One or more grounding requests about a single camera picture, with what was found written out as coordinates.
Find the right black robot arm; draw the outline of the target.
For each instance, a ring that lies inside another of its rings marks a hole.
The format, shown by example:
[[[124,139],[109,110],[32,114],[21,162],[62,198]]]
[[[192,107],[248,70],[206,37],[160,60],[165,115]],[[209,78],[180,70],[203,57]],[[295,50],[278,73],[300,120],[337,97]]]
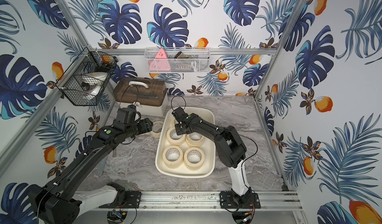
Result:
[[[173,110],[172,115],[177,121],[178,135],[198,133],[214,142],[220,161],[229,169],[232,192],[239,198],[250,195],[252,190],[244,168],[247,148],[237,130],[233,126],[225,128],[207,122],[195,113],[187,114],[181,107]]]

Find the white plastic storage tray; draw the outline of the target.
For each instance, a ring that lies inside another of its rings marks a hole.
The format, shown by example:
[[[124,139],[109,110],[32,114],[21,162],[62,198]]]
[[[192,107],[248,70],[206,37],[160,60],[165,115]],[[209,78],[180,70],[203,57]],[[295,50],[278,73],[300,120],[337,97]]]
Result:
[[[205,138],[204,145],[202,145],[201,147],[198,147],[205,154],[205,162],[203,166],[201,167],[201,169],[196,171],[189,170],[185,166],[184,161],[183,161],[183,164],[176,169],[169,169],[165,165],[162,159],[162,153],[165,150],[165,148],[171,146],[171,144],[169,144],[166,138],[166,133],[171,127],[175,127],[176,123],[177,122],[172,115],[172,110],[169,110],[165,117],[163,129],[162,129],[158,147],[157,147],[156,160],[155,160],[157,170],[162,174],[173,176],[173,177],[179,177],[179,178],[195,178],[196,179],[196,178],[204,178],[209,176],[213,172],[215,167],[216,149],[215,149],[214,142],[207,138]],[[178,145],[178,146],[182,149],[183,155],[185,154],[187,149],[189,149],[190,147],[193,147],[193,146],[189,146],[186,143],[186,141],[184,144]]]

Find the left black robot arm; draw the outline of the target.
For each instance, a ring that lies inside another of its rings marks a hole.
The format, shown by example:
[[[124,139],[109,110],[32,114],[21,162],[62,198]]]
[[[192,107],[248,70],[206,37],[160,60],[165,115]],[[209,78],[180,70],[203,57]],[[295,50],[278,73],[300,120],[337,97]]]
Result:
[[[31,185],[28,199],[37,216],[48,224],[71,224],[74,220],[96,207],[111,203],[124,190],[105,186],[77,195],[76,191],[89,173],[109,153],[127,138],[152,131],[150,119],[137,119],[134,105],[117,111],[112,126],[100,128],[92,137],[87,148],[67,168],[45,186]]]

